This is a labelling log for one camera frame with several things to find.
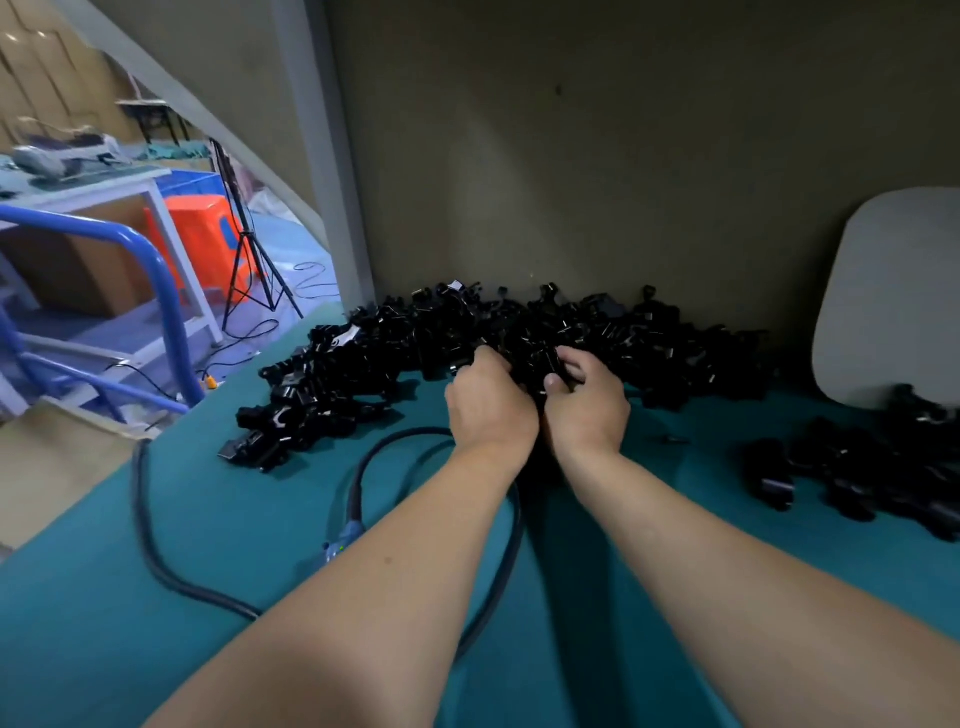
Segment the orange plastic stool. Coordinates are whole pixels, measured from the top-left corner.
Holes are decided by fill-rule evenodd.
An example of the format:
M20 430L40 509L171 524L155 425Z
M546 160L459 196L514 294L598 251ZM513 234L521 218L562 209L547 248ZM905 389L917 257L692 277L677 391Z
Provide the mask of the orange plastic stool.
M174 219L174 225L186 248L186 254L197 273L197 279L202 288L219 288L225 292L230 286L230 276L233 273L233 260L236 256L237 245L240 241L240 230L237 229L230 215L230 206L227 198L221 195L181 195L168 197L164 200ZM156 226L156 220L150 210L147 213L147 237L167 261L167 267L174 275L174 281L179 290L186 286L180 279L174 259L163 242L163 236ZM237 271L237 288L247 292L252 283L252 266L249 253L245 249L240 259L240 269ZM240 293L233 294L236 303Z

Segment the pile of black plastic parts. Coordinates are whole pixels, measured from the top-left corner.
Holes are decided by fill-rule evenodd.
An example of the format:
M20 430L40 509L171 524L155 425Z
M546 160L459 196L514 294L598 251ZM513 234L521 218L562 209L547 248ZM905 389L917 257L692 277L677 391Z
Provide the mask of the pile of black plastic parts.
M827 504L854 521L877 511L913 519L945 541L960 538L960 413L893 388L873 431L818 418L788 445L765 439L745 450L753 494L777 510L794 501L793 475L827 487Z
M498 297L484 301L480 285L460 281L422 288L408 303L387 298L358 308L341 327L316 327L290 358L260 370L270 402L242 407L237 424L249 432L220 454L266 472L291 451L323 437L348 437L359 424L383 417L397 397L401 372L438 379L469 364L480 345L513 365L517 383L542 405L543 379L569 380L556 354L567 345L593 352L647 407L680 409L691 397L762 399L767 376L756 363L762 332L732 333L722 326L683 324L680 309L656 300L646 286L633 309L607 294L559 303L554 284L524 305Z

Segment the black tripod stand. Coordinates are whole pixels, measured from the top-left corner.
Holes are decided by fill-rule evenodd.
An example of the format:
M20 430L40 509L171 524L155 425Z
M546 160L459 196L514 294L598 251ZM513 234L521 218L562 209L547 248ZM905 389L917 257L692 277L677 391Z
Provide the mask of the black tripod stand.
M233 219L234 224L237 224L237 228L240 230L240 240L237 244L236 255L233 258L233 273L230 275L230 286L227 291L227 306L224 309L224 321L220 328L231 338L238 338L227 331L227 321L229 320L230 314L236 310L236 307L240 305L244 299L249 299L258 305L262 305L274 313L279 308L282 297L286 295L293 305L294 310L297 311L297 315L303 318L303 312L297 305L293 291L290 290L287 281L283 279L283 276L276 269L274 262L270 260L270 256L267 255L260 241L256 239L256 233L253 231L247 219L247 212L244 207L243 198L240 196L240 187L237 184L236 173L233 171L233 165L230 164L227 153L216 139L210 139L210 146L213 148L213 155L217 162L217 169L220 170L220 177L224 181L224 187L227 189L230 214L232 215L233 211L236 210L236 214L240 218L239 224L237 224L236 217ZM237 274L240 272L240 261L244 257L251 263L252 270L246 290L241 290L237 286ZM270 270L269 276L266 273L266 269ZM253 283L257 277L263 281L265 302L251 295ZM279 295L274 290L275 283L280 287ZM238 295L238 301L236 303L233 302L234 294Z

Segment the green tablecloth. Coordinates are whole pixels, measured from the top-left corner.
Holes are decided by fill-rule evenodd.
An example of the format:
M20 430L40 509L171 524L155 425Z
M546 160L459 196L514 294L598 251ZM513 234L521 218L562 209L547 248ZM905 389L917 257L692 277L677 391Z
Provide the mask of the green tablecloth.
M237 406L262 401L256 369L285 357L310 326L342 319L327 306L230 377L151 450L156 538L183 576L267 607L313 569L343 524L359 457L384 434L445 425L443 384L419 382L403 420L321 442L263 475L216 457L238 430ZM682 414L635 408L624 451L721 517L886 598L960 639L960 551L913 522L846 521L802 484L779 514L746 495L737 444L786 436L810 418L848 410L775 393L766 402L698 400ZM667 446L671 432L690 446ZM386 449L368 473L368 524L445 461L443 439ZM244 628L218 609L173 595L146 572L132 530L129 467L0 568L0 725L131 726ZM564 489L528 513L528 536L499 610L454 668L442 726L718 724L712 698L669 628L603 533ZM504 505L474 602L486 593L509 532Z

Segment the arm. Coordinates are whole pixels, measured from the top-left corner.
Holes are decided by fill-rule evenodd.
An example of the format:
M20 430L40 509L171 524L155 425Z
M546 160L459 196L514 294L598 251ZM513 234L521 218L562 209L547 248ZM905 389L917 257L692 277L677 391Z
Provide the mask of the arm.
M202 667L149 728L432 723L493 517L539 429L487 348L446 401L457 442L446 465Z
M619 454L630 407L595 357L546 382L548 436L691 657L747 726L947 726L960 645L721 521Z

